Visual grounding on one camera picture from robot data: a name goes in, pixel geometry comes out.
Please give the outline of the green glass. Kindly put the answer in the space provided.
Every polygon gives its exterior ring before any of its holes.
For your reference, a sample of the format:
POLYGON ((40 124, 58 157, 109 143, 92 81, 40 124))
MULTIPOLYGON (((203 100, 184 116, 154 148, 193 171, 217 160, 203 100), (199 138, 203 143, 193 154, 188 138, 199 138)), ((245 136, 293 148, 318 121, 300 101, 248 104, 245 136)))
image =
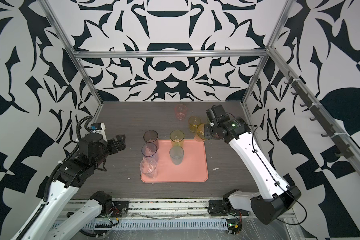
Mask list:
POLYGON ((172 147, 175 147, 175 146, 183 147, 184 140, 185 140, 185 134, 181 130, 173 130, 170 133, 170 140, 171 140, 172 147))

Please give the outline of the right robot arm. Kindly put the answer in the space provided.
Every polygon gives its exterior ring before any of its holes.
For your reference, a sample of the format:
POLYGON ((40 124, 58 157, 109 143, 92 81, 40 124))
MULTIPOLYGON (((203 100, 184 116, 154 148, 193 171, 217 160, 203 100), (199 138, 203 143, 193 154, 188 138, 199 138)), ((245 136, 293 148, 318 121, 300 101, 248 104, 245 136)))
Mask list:
POLYGON ((226 208, 251 212, 265 225, 279 220, 298 202, 302 195, 299 188, 290 185, 272 167, 255 141, 252 125, 241 117, 230 118, 222 105, 211 107, 206 114, 210 122, 204 127, 205 139, 227 143, 241 158, 258 188, 256 193, 228 192, 223 196, 226 208))

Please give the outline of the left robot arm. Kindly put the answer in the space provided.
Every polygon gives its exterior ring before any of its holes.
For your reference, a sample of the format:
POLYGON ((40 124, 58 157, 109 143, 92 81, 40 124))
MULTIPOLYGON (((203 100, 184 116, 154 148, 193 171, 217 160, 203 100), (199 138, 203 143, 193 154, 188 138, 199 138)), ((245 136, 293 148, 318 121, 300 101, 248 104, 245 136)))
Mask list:
POLYGON ((73 151, 58 162, 46 183, 42 201, 13 239, 68 240, 92 219, 107 215, 112 208, 113 198, 103 191, 97 191, 80 210, 51 230, 68 201, 99 169, 99 165, 104 164, 108 156, 125 148, 125 135, 106 140, 103 134, 91 133, 79 139, 73 151))

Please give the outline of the tall amber glass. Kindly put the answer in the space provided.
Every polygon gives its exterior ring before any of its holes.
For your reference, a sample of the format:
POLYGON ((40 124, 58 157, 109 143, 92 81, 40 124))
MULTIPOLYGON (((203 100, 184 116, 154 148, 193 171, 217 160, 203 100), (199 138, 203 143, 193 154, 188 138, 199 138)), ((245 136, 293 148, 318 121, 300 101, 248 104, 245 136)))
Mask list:
POLYGON ((208 141, 208 139, 206 139, 206 137, 205 137, 204 127, 205 127, 205 123, 198 125, 197 130, 195 132, 195 136, 194 136, 195 141, 197 141, 197 142, 208 141))

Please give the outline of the pink glass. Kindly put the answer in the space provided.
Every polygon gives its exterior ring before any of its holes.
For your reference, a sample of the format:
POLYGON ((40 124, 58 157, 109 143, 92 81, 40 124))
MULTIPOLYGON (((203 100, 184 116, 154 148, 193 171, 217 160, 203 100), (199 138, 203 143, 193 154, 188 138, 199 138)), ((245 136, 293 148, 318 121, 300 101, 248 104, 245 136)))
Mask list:
POLYGON ((184 104, 178 104, 174 108, 175 116, 178 120, 183 120, 187 115, 187 106, 184 104))

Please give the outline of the teal glass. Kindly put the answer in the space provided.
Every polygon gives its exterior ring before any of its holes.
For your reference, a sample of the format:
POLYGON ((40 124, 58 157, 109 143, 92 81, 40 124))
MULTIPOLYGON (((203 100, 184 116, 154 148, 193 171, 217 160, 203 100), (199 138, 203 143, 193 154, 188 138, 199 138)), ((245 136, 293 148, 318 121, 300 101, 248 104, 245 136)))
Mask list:
POLYGON ((184 149, 180 146, 173 146, 170 149, 170 158, 174 165, 180 165, 184 158, 184 149))

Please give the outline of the pink tray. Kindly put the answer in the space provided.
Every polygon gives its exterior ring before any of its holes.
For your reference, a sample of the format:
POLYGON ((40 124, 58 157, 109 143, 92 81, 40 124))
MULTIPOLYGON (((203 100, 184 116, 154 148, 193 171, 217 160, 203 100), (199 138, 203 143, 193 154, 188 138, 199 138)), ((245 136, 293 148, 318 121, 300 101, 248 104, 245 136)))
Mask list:
POLYGON ((170 158, 172 143, 170 140, 159 140, 156 167, 158 173, 155 178, 141 174, 144 183, 197 183, 207 181, 208 167, 205 144, 195 140, 184 140, 185 155, 179 165, 175 165, 170 158))

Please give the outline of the dark smoky glass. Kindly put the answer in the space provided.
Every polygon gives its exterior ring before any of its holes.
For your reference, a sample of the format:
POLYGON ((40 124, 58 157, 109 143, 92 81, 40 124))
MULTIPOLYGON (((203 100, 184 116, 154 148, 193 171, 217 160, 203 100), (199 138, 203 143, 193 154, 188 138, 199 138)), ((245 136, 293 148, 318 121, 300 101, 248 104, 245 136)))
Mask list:
POLYGON ((155 144, 157 149, 159 148, 159 134, 155 130, 148 130, 143 135, 144 141, 148 143, 155 144))

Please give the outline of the blue glass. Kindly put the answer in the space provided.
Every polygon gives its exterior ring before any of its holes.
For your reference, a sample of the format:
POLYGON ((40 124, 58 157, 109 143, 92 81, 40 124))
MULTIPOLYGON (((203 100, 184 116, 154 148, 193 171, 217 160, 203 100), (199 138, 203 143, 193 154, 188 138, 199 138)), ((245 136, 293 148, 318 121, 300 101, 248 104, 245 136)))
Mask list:
POLYGON ((152 158, 154 159, 156 162, 159 161, 159 157, 158 157, 158 148, 154 143, 145 143, 142 147, 142 155, 143 158, 152 158))

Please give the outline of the clear glass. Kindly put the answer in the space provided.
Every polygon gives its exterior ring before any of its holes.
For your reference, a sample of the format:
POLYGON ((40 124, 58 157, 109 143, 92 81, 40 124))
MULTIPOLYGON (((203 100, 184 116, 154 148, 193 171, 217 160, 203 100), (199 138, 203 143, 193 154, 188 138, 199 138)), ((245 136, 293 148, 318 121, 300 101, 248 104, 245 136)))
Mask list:
POLYGON ((155 179, 158 176, 157 161, 153 158, 144 158, 140 163, 140 171, 145 177, 155 179))

